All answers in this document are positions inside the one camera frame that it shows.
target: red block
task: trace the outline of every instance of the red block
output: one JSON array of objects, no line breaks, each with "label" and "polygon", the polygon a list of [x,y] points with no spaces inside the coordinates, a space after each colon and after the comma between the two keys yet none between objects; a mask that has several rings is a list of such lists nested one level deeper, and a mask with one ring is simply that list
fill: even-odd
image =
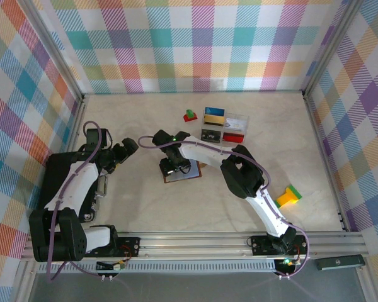
[{"label": "red block", "polygon": [[242,143],[244,141],[244,135],[225,133],[222,136],[222,139],[225,140],[226,142]]},{"label": "red block", "polygon": [[196,113],[193,112],[193,114],[195,115],[193,118],[188,118],[188,115],[184,115],[184,116],[183,116],[183,120],[184,120],[184,121],[194,121],[194,120],[197,120],[197,115],[196,115]]}]

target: green block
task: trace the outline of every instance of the green block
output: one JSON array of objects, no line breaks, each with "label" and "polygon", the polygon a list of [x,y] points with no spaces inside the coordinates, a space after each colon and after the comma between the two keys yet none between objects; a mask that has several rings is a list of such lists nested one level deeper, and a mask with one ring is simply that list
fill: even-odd
[{"label": "green block", "polygon": [[194,118],[194,117],[195,117],[195,115],[193,114],[193,111],[190,110],[190,109],[187,109],[187,111],[186,111],[186,116],[187,116],[188,118]]},{"label": "green block", "polygon": [[275,205],[276,205],[276,207],[278,208],[278,209],[280,209],[280,205],[279,205],[279,203],[277,202],[277,201],[275,201]]},{"label": "green block", "polygon": [[292,185],[289,185],[289,189],[293,192],[295,196],[297,196],[298,199],[302,198],[301,194],[295,189],[295,187],[293,187]]}]

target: wire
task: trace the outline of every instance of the wire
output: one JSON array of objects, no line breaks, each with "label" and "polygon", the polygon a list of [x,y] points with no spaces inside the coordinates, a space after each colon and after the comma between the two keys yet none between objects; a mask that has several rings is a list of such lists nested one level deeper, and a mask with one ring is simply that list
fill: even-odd
[{"label": "wire", "polygon": [[98,275],[98,274],[93,274],[92,272],[88,272],[88,271],[85,271],[84,269],[82,269],[81,267],[79,267],[77,264],[75,264],[73,261],[70,261],[70,264],[72,266],[74,266],[78,271],[80,272],[83,272],[85,274],[88,274],[88,275],[91,275],[93,277],[97,277],[97,278],[100,278],[102,279],[102,276]]},{"label": "wire", "polygon": [[107,269],[113,269],[113,266],[115,265],[115,264],[109,264],[109,263],[105,263],[105,262],[101,262],[101,261],[97,261],[96,262],[99,266],[103,266],[103,267],[105,267],[105,268],[107,268]]},{"label": "wire", "polygon": [[300,251],[300,247],[299,247],[298,245],[296,245],[296,244],[294,244],[294,247],[297,248],[297,252],[298,252],[298,255],[297,255],[297,261],[299,261],[299,260],[300,260],[300,253],[301,253],[301,251]]},{"label": "wire", "polygon": [[192,166],[191,166],[191,165],[189,166],[189,169],[188,169],[186,172],[183,171],[182,168],[179,168],[179,170],[180,170],[182,173],[184,173],[184,174],[188,174],[188,173],[190,172],[191,169],[192,169]]},{"label": "wire", "polygon": [[120,249],[126,249],[126,250],[129,251],[129,259],[126,259],[126,260],[124,261],[125,264],[127,264],[127,262],[132,258],[132,251],[131,251],[130,247],[128,247],[127,245],[123,245],[123,246],[121,246]]},{"label": "wire", "polygon": [[144,139],[144,138],[153,138],[152,135],[144,135],[142,137],[139,137],[138,141],[137,141],[137,144],[142,147],[142,148],[146,148],[146,149],[160,149],[160,148],[164,148],[164,147],[168,147],[168,146],[171,146],[171,145],[175,145],[177,143],[180,143],[180,144],[189,144],[189,145],[196,145],[196,146],[201,146],[201,147],[205,147],[207,149],[211,149],[213,151],[216,151],[218,153],[222,153],[222,154],[230,154],[230,155],[235,155],[235,156],[238,156],[242,159],[245,159],[247,160],[248,162],[251,162],[252,164],[254,164],[255,166],[257,166],[260,170],[262,170],[262,172],[264,173],[264,175],[266,176],[267,178],[267,183],[261,187],[260,191],[261,191],[261,195],[263,196],[263,199],[265,200],[266,204],[268,205],[270,211],[272,211],[272,213],[276,216],[276,218],[278,220],[280,220],[282,223],[284,223],[285,225],[287,225],[288,227],[291,227],[291,228],[295,228],[297,231],[301,232],[303,234],[303,236],[305,237],[305,240],[306,240],[306,243],[307,243],[307,252],[306,252],[306,256],[304,258],[304,260],[302,261],[302,264],[301,266],[296,270],[294,271],[293,273],[291,274],[284,274],[282,272],[278,272],[281,276],[286,276],[286,277],[291,277],[291,276],[294,276],[296,274],[298,274],[306,265],[307,261],[308,261],[308,257],[309,257],[309,239],[308,239],[308,236],[307,236],[307,233],[302,229],[300,228],[299,226],[295,226],[291,223],[289,223],[288,221],[286,221],[284,219],[284,217],[280,216],[280,212],[277,212],[273,206],[270,204],[269,200],[267,199],[267,196],[265,194],[265,190],[268,188],[268,186],[270,185],[272,179],[269,175],[269,173],[266,171],[266,169],[264,167],[262,167],[259,163],[257,163],[256,160],[246,156],[246,155],[243,155],[243,154],[240,154],[240,153],[237,153],[237,152],[233,152],[233,151],[227,151],[227,150],[222,150],[221,148],[217,148],[217,147],[212,147],[210,145],[207,145],[205,143],[200,143],[200,142],[193,142],[193,141],[190,141],[190,140],[177,140],[177,141],[174,141],[174,142],[169,142],[169,143],[165,143],[163,145],[160,145],[160,146],[146,146],[146,145],[143,145],[141,144],[141,141]]},{"label": "wire", "polygon": [[53,259],[53,251],[54,251],[54,245],[55,245],[55,227],[56,227],[56,217],[57,217],[57,212],[59,210],[59,207],[60,207],[60,204],[63,200],[63,195],[66,191],[66,189],[69,187],[70,183],[72,182],[72,180],[79,174],[79,172],[89,163],[89,161],[95,156],[95,154],[97,153],[97,151],[100,149],[101,147],[101,141],[102,141],[102,133],[101,133],[101,128],[100,126],[95,123],[94,121],[87,121],[84,126],[83,126],[83,133],[84,135],[87,135],[87,132],[86,132],[86,126],[88,124],[94,124],[94,126],[98,129],[98,143],[96,144],[96,147],[93,151],[93,153],[91,153],[89,155],[89,157],[74,171],[73,174],[70,175],[70,177],[64,182],[64,185],[62,187],[62,189],[60,190],[60,193],[59,193],[59,200],[56,201],[56,204],[55,204],[55,208],[53,210],[53,214],[52,214],[52,219],[50,221],[50,237],[49,237],[49,252],[48,252],[48,261],[47,261],[47,268],[46,268],[46,280],[48,283],[51,283],[58,275],[59,273],[61,272],[61,270],[63,270],[64,266],[66,265],[66,263],[64,262],[60,267],[59,269],[57,270],[55,276],[53,278],[50,277],[50,273],[51,273],[51,267],[52,267],[52,259]]}]

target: metal bracket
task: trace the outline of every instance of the metal bracket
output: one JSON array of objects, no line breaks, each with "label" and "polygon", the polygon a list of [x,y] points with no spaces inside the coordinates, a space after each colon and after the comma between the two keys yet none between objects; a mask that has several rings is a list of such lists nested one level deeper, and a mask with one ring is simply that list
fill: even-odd
[{"label": "metal bracket", "polygon": [[[103,179],[103,188],[102,188],[102,191],[100,191],[100,185],[101,185],[102,179]],[[95,197],[105,197],[107,188],[108,188],[108,178],[106,175],[102,174],[98,177],[98,188],[97,188],[97,191],[95,192]]]},{"label": "metal bracket", "polygon": [[139,256],[140,237],[118,237],[115,239],[115,245],[98,247],[86,254],[86,258],[116,257],[116,258],[134,258]]},{"label": "metal bracket", "polygon": [[[250,242],[252,246],[252,255],[253,256],[262,256],[262,255],[280,255],[272,247],[272,242],[267,236],[251,236]],[[307,252],[307,243],[305,242],[305,237],[303,235],[296,235],[294,239],[294,246],[288,252],[289,256],[305,255]]]}]

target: yellow and green toy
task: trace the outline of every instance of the yellow and green toy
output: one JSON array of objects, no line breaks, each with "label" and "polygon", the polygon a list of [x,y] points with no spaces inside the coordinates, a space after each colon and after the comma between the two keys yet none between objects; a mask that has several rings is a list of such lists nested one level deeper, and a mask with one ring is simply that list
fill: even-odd
[{"label": "yellow and green toy", "polygon": [[292,185],[285,188],[285,193],[275,200],[277,208],[285,205],[286,203],[296,203],[302,198],[301,194]]}]

